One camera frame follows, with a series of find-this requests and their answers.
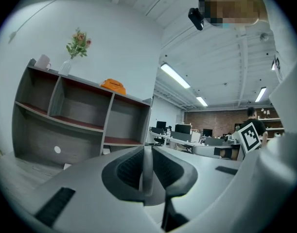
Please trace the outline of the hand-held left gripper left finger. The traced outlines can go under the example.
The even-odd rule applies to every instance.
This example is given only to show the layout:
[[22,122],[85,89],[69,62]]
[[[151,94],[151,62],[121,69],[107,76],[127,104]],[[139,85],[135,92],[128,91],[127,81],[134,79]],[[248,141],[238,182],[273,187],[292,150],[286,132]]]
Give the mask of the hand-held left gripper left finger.
[[103,168],[103,184],[117,199],[131,202],[145,201],[144,194],[139,191],[143,158],[144,147],[138,147]]

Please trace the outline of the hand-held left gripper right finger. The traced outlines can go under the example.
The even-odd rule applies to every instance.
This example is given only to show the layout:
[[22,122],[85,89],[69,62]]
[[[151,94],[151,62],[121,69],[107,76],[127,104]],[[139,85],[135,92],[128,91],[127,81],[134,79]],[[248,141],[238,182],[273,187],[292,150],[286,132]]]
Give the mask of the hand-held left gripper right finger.
[[159,147],[152,147],[153,170],[165,189],[165,207],[161,228],[172,231],[189,220],[177,212],[172,199],[186,195],[197,181],[196,168]]

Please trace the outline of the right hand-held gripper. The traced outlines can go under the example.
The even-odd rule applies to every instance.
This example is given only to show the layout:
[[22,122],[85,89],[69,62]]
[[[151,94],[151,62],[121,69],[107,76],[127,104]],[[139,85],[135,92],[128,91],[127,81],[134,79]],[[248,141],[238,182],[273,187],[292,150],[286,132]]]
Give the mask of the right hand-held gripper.
[[216,139],[207,138],[204,146],[192,147],[192,153],[200,156],[242,161],[248,152],[261,146],[261,141],[253,123],[231,135],[226,135],[220,145]]

